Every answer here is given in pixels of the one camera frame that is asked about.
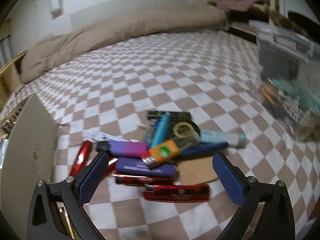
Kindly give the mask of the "checkered bed sheet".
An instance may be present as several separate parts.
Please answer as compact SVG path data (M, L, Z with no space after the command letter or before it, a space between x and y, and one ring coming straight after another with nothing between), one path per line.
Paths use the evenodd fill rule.
M23 86L2 116L36 93L62 126L55 181L68 175L83 140L98 132L133 138L150 109L187 111L201 129L244 132L243 149L227 151L244 174L282 180L296 231L319 199L319 144L295 142L255 96L255 44L223 31L164 33L86 53ZM141 187L105 178L85 206L106 239L216 239L236 211L219 181L204 203L159 203Z

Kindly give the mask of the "wooden shelf unit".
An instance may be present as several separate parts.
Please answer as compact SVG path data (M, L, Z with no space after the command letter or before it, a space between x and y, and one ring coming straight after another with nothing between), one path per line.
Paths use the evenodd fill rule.
M5 104L12 94L19 92L23 87L21 75L18 70L21 69L21 63L26 53L25 50L20 52L1 68L0 97L2 104Z

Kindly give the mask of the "white silver lighter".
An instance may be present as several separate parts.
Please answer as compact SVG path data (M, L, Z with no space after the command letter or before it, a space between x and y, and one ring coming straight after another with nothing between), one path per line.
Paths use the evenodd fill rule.
M124 141L124 142L127 142L126 139L123 139L121 137L117 137L114 135L110 135L110 134L107 134L107 133L104 133L101 131L92 134L91 139L96 142L98 142L98 141Z

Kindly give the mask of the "red lighter middle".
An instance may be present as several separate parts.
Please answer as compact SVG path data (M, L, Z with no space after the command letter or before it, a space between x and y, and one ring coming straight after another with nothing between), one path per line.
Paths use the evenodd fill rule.
M107 167L104 175L102 176L102 180L105 179L107 176L109 176L113 172L117 161L118 161L118 158L111 158L108 161L108 167Z

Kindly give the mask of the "white wall device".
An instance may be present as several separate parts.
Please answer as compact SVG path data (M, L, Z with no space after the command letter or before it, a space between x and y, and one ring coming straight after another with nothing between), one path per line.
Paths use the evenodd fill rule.
M61 14L62 2L61 0L48 0L49 1L49 13L52 18L56 18Z

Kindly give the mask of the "white shoe box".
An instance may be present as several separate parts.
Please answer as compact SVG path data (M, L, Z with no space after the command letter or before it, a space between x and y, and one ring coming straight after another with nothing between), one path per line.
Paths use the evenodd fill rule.
M53 180L59 126L36 94L22 103L1 170L1 210L17 237L27 239L35 185L39 180Z

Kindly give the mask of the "red lighter under purple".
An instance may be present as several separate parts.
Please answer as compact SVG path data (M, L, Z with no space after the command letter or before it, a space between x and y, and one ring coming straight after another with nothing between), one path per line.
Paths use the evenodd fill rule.
M146 176L134 176L124 173L119 173L117 171L113 172L112 176L115 178L116 184L126 185L126 186L145 186L148 185L173 185L173 178L163 178L163 177L146 177Z

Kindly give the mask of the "gold metallic lighter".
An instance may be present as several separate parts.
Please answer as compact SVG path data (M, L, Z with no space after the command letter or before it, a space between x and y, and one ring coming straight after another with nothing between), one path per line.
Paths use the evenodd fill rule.
M65 228L67 235L69 237L71 237L71 239L75 239L74 233L72 231L72 226L71 226L70 220L68 218L68 213L65 209L64 204L62 202L56 202L56 204L57 204L57 207L59 210L59 214L60 214L60 217L62 220L63 227Z

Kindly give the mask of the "purple lighter with text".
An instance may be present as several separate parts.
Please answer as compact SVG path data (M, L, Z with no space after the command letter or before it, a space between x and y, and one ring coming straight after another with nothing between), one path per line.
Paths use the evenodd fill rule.
M133 176L144 177L163 177L171 178L178 173L173 165L163 164L159 167L150 169L141 159L119 158L115 165L115 170L119 173L129 174Z

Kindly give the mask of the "beige quilted blanket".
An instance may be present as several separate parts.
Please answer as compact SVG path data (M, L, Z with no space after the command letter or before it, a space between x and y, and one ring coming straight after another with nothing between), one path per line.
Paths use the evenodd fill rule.
M131 38L171 31L227 30L228 27L226 13L208 4L149 8L114 16L37 42L22 60L21 81L29 83L83 53Z

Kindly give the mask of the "pale teal tube lighter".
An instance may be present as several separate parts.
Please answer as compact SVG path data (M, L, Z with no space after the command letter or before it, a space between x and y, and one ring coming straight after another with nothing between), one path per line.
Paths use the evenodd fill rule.
M203 143L207 144L227 142L229 147L244 148L246 146L244 133L225 133L201 129L200 138Z

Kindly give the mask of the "orange lighter green label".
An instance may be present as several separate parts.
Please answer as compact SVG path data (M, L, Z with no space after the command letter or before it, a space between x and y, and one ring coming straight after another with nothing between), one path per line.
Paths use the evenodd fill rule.
M166 161L178 156L180 149L173 140L167 140L140 155L143 163L150 169L162 165Z

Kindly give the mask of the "clear plastic bag of items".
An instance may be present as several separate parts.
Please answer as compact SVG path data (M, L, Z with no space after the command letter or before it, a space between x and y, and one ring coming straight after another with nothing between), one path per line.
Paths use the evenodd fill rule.
M265 22L250 21L257 33L263 106L296 141L319 129L319 44Z

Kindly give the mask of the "black gold seal packet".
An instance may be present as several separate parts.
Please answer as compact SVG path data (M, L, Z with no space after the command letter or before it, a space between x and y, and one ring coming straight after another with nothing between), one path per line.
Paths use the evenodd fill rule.
M146 117L149 121L161 120L162 116L169 114L169 127L167 131L168 138L180 137L187 130L193 130L200 135L200 129L192 120L190 112L171 112L148 110Z

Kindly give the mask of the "light blue lighter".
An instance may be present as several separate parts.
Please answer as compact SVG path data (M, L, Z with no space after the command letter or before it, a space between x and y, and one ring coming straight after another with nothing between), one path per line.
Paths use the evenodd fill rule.
M170 113L165 112L162 115L162 117L156 127L155 133L153 135L153 139L150 144L150 148L154 148L155 146L166 141L166 138L168 135L169 122L170 122Z

